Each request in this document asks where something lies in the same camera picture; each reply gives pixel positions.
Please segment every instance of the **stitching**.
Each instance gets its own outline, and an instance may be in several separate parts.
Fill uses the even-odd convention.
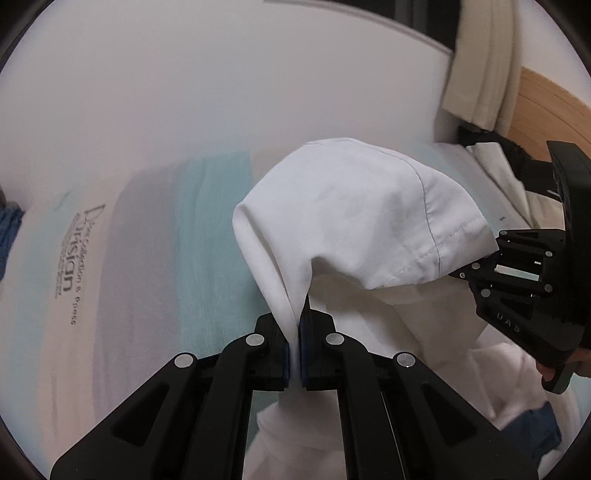
[[[474,218],[474,220],[468,222],[466,225],[464,225],[463,227],[461,227],[459,230],[457,230],[455,233],[451,234],[450,236],[448,236],[447,238],[443,239],[441,243],[447,242],[449,239],[455,237],[457,234],[459,234],[460,232],[464,231],[466,228],[468,228],[471,224],[473,224],[474,222],[477,222],[478,220],[483,220],[484,217],[481,215],[477,218]],[[423,258],[429,256],[433,250],[435,250],[435,247],[433,247],[431,250],[429,250],[429,252],[427,252],[425,255],[423,255],[421,258],[419,258],[418,260],[415,260],[413,263],[411,263],[409,266],[403,268],[402,270],[400,270],[399,272],[397,272],[395,275],[393,275],[391,278],[388,279],[388,281],[386,283],[391,282],[393,279],[395,279],[397,276],[403,274],[404,272],[406,272],[409,268],[411,268],[414,264],[419,263]]]
[[[429,228],[429,233],[431,234],[431,240],[433,240],[433,245],[434,245],[434,248],[432,248],[431,250],[429,250],[429,253],[431,253],[434,249],[437,250],[437,278],[439,278],[441,276],[441,255],[439,254],[439,248],[437,247],[437,242],[435,241],[435,236],[433,235],[433,231],[431,230],[431,223],[429,222],[429,214],[427,213],[427,193],[425,192],[425,184],[423,183],[423,179],[421,178],[421,176],[418,174],[417,169],[414,168],[406,159],[401,158],[401,157],[399,157],[397,155],[392,155],[390,152],[386,152],[386,151],[382,150],[381,148],[376,147],[375,145],[369,145],[369,144],[366,144],[364,142],[360,142],[359,140],[356,140],[356,141],[353,141],[352,142],[351,139],[348,139],[348,138],[339,138],[336,141],[337,142],[351,142],[351,143],[356,143],[358,145],[359,144],[365,145],[367,147],[372,148],[372,150],[375,150],[375,151],[377,151],[377,152],[379,152],[379,153],[381,153],[383,155],[388,155],[389,157],[394,157],[394,158],[396,158],[398,160],[401,160],[404,163],[406,163],[406,165],[408,165],[409,167],[412,168],[414,174],[418,178],[418,181],[421,182],[421,188],[423,189],[423,205],[425,207],[425,220],[427,221],[427,227]]]
[[[385,151],[384,149],[382,149],[381,147],[376,147],[375,145],[370,145],[367,144],[365,142],[362,142],[360,140],[355,140],[354,138],[334,138],[331,139],[331,143],[337,143],[337,142],[345,142],[345,143],[352,143],[352,144],[356,144],[356,145],[364,145],[366,147],[371,148],[372,150],[375,150],[377,152],[380,152],[381,154],[384,155],[388,155],[389,157],[394,157],[397,160],[402,160],[403,162],[406,163],[406,165],[408,165],[409,167],[412,168],[412,170],[415,172],[415,175],[418,177],[419,181],[421,182],[421,187],[423,188],[423,205],[425,206],[425,218],[427,220],[427,226],[429,228],[429,233],[431,234],[431,239],[433,240],[433,248],[431,250],[429,250],[429,252],[427,252],[425,255],[423,255],[421,258],[419,258],[418,260],[414,261],[413,263],[411,263],[409,266],[407,266],[406,268],[404,268],[403,270],[399,271],[398,273],[396,273],[396,275],[393,275],[388,282],[392,281],[394,278],[396,278],[397,276],[401,275],[402,273],[406,272],[409,268],[411,268],[414,264],[419,263],[423,258],[429,256],[433,250],[437,251],[437,278],[441,277],[441,255],[439,253],[439,248],[437,246],[437,242],[435,241],[435,237],[433,235],[433,231],[431,231],[431,223],[429,222],[429,215],[427,213],[427,198],[426,198],[426,192],[425,192],[425,184],[423,183],[423,179],[421,178],[421,176],[418,174],[416,168],[414,168],[406,159],[399,157],[398,155],[395,155],[395,152],[389,152],[389,151]],[[310,146],[326,146],[329,144],[326,143],[319,143],[319,141],[316,142],[309,142],[306,145],[310,145]],[[460,233],[461,231],[465,230],[467,227],[469,227],[471,224],[473,224],[474,222],[483,219],[483,216],[480,215],[477,218],[474,218],[474,220],[471,220],[470,222],[468,222],[466,225],[462,226],[461,228],[459,228],[455,233],[451,234],[450,236],[448,236],[447,238],[444,238],[441,241],[441,244],[447,242],[450,238],[456,236],[458,233]]]

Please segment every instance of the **white wall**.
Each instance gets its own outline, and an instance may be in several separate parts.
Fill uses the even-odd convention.
[[[262,0],[56,0],[0,74],[0,183],[24,207],[80,181],[247,148],[453,137],[449,52]]]
[[[591,106],[591,77],[568,39],[535,0],[518,2],[523,65],[549,78]]]

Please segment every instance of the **hand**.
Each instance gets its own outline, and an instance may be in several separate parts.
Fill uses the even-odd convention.
[[[579,362],[575,373],[581,377],[591,377],[591,350],[577,348],[566,362],[568,364]],[[542,374],[545,381],[549,382],[554,378],[554,373],[556,372],[554,368],[545,367],[537,361],[535,367]]]

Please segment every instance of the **metal screw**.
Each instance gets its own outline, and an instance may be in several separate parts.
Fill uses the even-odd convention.
[[[174,364],[179,368],[190,367],[193,363],[193,357],[188,353],[181,353],[177,358],[174,359]]]
[[[345,341],[345,337],[340,333],[329,333],[326,336],[326,343],[330,345],[341,345]]]
[[[401,353],[396,357],[396,361],[398,362],[398,365],[406,368],[413,366],[416,362],[414,355],[411,353]]]
[[[249,336],[246,337],[246,342],[250,346],[259,346],[259,345],[262,345],[264,341],[265,341],[265,337],[263,337],[259,333],[253,333],[253,334],[251,334],[251,335],[249,335]]]

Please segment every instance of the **mattress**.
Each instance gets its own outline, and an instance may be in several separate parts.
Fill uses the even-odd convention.
[[[495,233],[527,228],[463,147],[400,150],[462,185]],[[29,209],[0,290],[0,413],[45,476],[174,355],[218,353],[268,312],[231,219],[278,160],[185,161]],[[272,400],[255,397],[253,412]]]

